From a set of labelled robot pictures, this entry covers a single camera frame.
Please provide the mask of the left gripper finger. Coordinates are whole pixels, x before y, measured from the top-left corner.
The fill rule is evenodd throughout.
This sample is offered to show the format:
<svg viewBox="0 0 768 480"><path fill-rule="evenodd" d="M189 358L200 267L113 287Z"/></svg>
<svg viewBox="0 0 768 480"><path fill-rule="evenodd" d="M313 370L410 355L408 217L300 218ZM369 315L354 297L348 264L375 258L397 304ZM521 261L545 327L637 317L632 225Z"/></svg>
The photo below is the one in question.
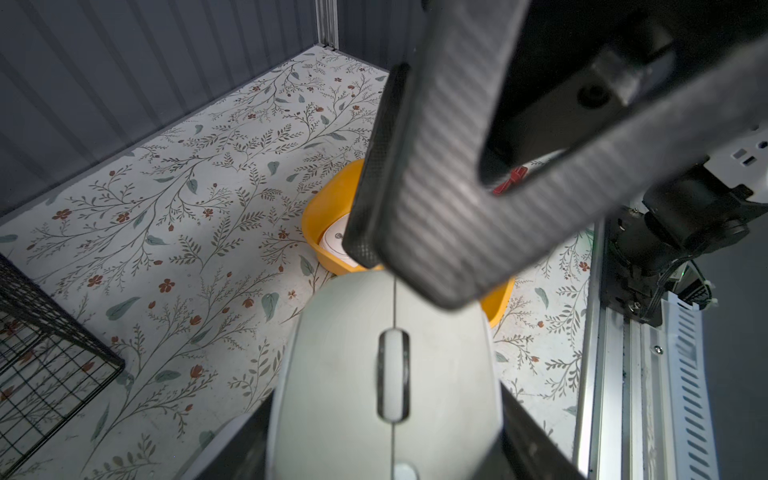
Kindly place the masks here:
<svg viewBox="0 0 768 480"><path fill-rule="evenodd" d="M343 46L390 70L345 248L448 309L767 117L763 1L347 1Z"/></svg>

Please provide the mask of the white round mouse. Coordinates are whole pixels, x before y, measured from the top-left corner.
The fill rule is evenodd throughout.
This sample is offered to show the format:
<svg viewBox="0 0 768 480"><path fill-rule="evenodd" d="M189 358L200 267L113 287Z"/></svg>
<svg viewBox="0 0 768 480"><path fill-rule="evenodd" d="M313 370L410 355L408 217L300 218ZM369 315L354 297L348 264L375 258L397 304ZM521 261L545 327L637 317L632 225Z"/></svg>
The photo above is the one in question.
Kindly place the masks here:
<svg viewBox="0 0 768 480"><path fill-rule="evenodd" d="M343 248L344 233L348 224L349 214L337 219L323 233L320 247L346 267L356 268L359 264L352 259Z"/></svg>

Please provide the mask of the silver grey mouse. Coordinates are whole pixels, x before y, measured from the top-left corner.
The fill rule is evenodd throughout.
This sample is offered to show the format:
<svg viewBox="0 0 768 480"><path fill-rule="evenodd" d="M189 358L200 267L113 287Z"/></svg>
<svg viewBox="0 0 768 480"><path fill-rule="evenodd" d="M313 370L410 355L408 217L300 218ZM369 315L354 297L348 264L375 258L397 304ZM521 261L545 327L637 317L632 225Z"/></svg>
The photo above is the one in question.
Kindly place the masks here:
<svg viewBox="0 0 768 480"><path fill-rule="evenodd" d="M273 400L270 479L497 479L502 407L478 303L432 305L385 271L303 310Z"/></svg>

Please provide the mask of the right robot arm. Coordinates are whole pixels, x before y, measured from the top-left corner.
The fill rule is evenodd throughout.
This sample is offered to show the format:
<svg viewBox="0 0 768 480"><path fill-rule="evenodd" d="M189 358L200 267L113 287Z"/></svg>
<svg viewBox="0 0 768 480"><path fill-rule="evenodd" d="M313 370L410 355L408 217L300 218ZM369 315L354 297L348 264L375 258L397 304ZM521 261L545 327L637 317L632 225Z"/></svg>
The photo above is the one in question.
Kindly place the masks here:
<svg viewBox="0 0 768 480"><path fill-rule="evenodd" d="M673 274L696 258L740 242L767 212L767 125L715 149L648 189L644 211L624 207L607 221L601 304L658 327Z"/></svg>

